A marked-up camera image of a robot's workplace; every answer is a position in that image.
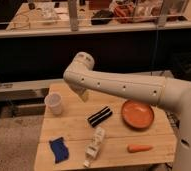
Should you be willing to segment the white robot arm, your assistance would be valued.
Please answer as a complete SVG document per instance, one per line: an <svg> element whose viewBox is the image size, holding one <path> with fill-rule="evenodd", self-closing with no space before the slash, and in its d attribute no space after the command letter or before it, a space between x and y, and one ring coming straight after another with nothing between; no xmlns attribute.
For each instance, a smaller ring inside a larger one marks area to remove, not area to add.
<svg viewBox="0 0 191 171"><path fill-rule="evenodd" d="M63 79L79 96L87 89L144 102L180 115L172 171L191 171L191 81L163 76L118 74L93 70L94 58L79 52Z"/></svg>

